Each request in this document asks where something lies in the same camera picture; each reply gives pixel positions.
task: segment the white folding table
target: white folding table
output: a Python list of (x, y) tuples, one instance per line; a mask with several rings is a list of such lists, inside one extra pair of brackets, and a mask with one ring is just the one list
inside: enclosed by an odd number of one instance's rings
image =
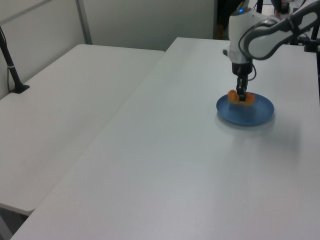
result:
[(178, 38), (12, 240), (318, 240), (316, 55), (254, 61), (275, 116), (240, 127), (228, 44)]
[(0, 100), (0, 207), (29, 215), (163, 54), (78, 45)]

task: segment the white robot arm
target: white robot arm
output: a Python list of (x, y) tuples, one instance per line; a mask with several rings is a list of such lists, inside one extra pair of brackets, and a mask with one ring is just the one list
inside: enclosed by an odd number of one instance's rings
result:
[(282, 21), (248, 7), (236, 10), (229, 19), (230, 46), (223, 50), (223, 54), (230, 58), (232, 72), (237, 75), (236, 91), (240, 100), (246, 100), (253, 59), (270, 58), (282, 44), (319, 24), (320, 0), (307, 0), (299, 10)]

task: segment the black cable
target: black cable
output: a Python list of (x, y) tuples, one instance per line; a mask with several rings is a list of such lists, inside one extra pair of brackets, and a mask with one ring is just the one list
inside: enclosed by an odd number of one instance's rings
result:
[(6, 84), (8, 86), (8, 91), (11, 93), (10, 87), (9, 87), (9, 68), (6, 68)]
[(256, 70), (256, 67), (255, 67), (255, 65), (254, 65), (253, 63), (252, 63), (252, 67), (253, 67), (253, 69), (254, 69), (254, 77), (251, 78), (251, 79), (248, 79), (248, 81), (252, 81), (252, 80), (255, 79), (256, 76), (257, 76), (257, 70)]
[(304, 32), (303, 34), (306, 36), (306, 38), (307, 38), (307, 39), (309, 40), (309, 42), (310, 42), (310, 41), (311, 41), (311, 40), (310, 40), (310, 37), (309, 37), (305, 32)]
[(299, 7), (299, 8), (301, 8), (301, 7), (302, 7), (302, 5), (303, 5), (303, 4), (305, 4), (305, 2), (306, 2), (306, 0), (303, 0), (303, 2), (302, 2), (302, 4), (300, 5), (300, 7)]

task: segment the white wall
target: white wall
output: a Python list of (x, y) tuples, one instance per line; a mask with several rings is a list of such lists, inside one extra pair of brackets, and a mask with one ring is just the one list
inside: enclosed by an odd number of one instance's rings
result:
[(212, 39), (216, 0), (82, 0), (92, 43), (167, 50), (177, 37)]
[[(1, 27), (23, 83), (74, 46), (85, 43), (75, 0), (49, 1)], [(0, 52), (0, 99), (7, 94), (7, 64)]]

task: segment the floor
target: floor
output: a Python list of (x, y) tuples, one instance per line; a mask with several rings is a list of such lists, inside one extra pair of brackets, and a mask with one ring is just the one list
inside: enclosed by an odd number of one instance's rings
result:
[(9, 240), (28, 217), (0, 207), (0, 240)]

